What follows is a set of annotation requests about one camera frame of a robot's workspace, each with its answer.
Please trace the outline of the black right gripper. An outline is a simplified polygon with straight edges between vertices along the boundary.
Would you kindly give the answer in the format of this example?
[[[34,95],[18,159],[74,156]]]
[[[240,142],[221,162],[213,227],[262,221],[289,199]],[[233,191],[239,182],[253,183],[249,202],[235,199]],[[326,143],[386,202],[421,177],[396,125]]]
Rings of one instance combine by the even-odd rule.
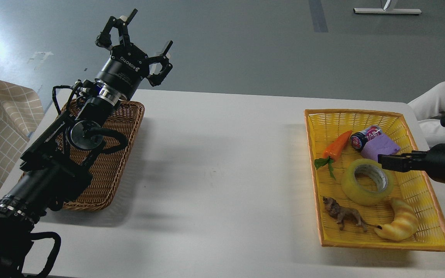
[[[378,162],[385,170],[401,173],[425,171],[434,181],[445,182],[445,144],[437,144],[423,152],[379,154]]]

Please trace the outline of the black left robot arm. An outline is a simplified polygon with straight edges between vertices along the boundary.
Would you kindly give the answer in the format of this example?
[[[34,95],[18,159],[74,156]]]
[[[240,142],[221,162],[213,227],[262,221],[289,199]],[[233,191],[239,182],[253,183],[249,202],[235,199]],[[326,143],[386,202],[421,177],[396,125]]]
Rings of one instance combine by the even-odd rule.
[[[169,41],[159,55],[148,56],[135,46],[128,26],[137,14],[111,16],[95,41],[110,57],[94,81],[76,81],[64,109],[21,155],[22,178],[0,199],[0,278],[23,278],[23,266],[35,241],[52,239],[53,247],[36,278],[51,272],[61,247],[56,232],[33,232],[47,210],[61,210],[92,183],[91,168],[101,155],[127,149],[130,139],[106,128],[106,121],[122,102],[130,101],[143,80],[159,86],[172,70]]]

